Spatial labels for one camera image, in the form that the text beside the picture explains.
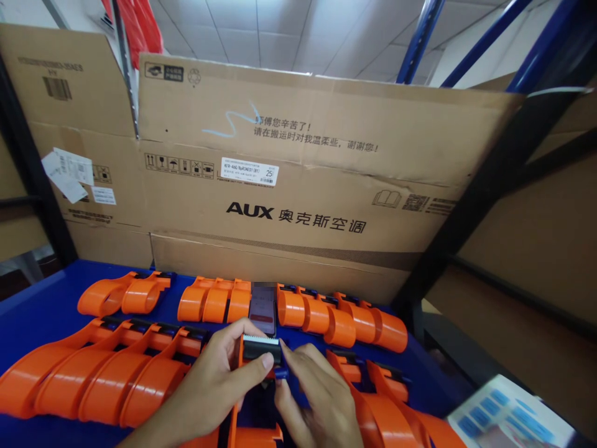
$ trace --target human hand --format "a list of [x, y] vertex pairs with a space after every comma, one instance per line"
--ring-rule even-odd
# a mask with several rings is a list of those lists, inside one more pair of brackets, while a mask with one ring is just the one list
[[272, 354], [265, 353], [231, 370], [236, 341], [243, 333], [266, 337], [246, 317], [214, 333], [172, 396], [120, 447], [178, 446], [210, 434], [236, 403], [240, 408], [244, 395], [261, 383], [274, 366]]
[[354, 400], [344, 379], [313, 344], [293, 352], [281, 342], [286, 364], [311, 406], [310, 411], [300, 409], [286, 380], [276, 381], [275, 405], [297, 447], [362, 447]]

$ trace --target qr code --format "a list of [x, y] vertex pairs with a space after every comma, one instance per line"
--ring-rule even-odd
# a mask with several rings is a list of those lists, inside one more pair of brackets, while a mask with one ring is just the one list
[[429, 201], [429, 196], [410, 195], [402, 209], [410, 210], [411, 212], [420, 212], [427, 201]]
[[59, 78], [42, 78], [44, 79], [45, 89], [48, 92], [48, 96], [60, 101], [68, 101], [73, 99], [72, 95], [70, 94], [68, 81]]

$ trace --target white sticker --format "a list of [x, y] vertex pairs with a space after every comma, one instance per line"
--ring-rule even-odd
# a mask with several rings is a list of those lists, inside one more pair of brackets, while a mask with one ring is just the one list
[[67, 197], [70, 203], [80, 201], [87, 196], [87, 191], [79, 182], [69, 175], [62, 173], [60, 157], [51, 152], [42, 159], [44, 171], [56, 187]]
[[54, 152], [60, 158], [62, 174], [93, 186], [93, 162], [87, 157], [78, 156], [72, 152], [55, 147]]
[[257, 162], [240, 161], [222, 157], [221, 176], [227, 179], [244, 180], [254, 184], [275, 186], [278, 179], [278, 170], [275, 165], [260, 164]]
[[97, 203], [107, 203], [116, 205], [116, 198], [114, 197], [114, 190], [105, 187], [91, 187], [93, 192], [93, 199]]

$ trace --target smartphone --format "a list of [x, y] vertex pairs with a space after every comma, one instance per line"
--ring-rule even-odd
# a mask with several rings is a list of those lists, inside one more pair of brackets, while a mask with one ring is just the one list
[[277, 327], [275, 297], [276, 283], [253, 282], [251, 284], [249, 320], [270, 338], [275, 338]]

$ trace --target ceiling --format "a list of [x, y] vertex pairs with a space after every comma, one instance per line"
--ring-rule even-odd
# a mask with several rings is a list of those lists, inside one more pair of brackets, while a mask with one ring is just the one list
[[[413, 83], [426, 83], [446, 41], [504, 1], [447, 0]], [[382, 82], [396, 79], [423, 6], [423, 0], [150, 3], [173, 55]]]

